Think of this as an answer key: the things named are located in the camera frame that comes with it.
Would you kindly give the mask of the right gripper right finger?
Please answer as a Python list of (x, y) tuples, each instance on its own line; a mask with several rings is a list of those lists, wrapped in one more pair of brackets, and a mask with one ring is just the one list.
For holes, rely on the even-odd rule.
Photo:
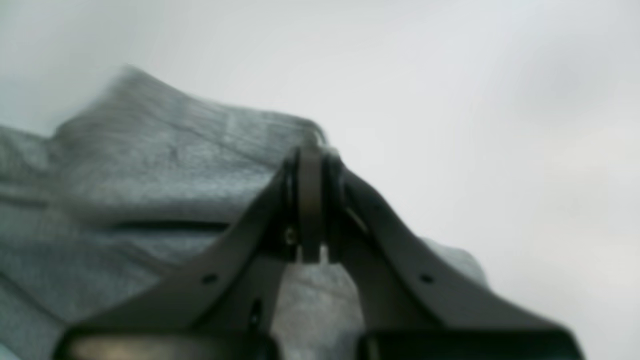
[(582, 360), (564, 326), (448, 264), (331, 148), (322, 151), (329, 258), (358, 290), (359, 360)]

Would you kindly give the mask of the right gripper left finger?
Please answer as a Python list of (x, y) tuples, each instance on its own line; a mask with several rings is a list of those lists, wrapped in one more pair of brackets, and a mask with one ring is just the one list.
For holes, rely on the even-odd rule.
[(323, 150), (288, 156), (244, 214), (151, 289), (64, 333), (57, 360), (279, 360), (270, 336), (289, 264), (317, 264)]

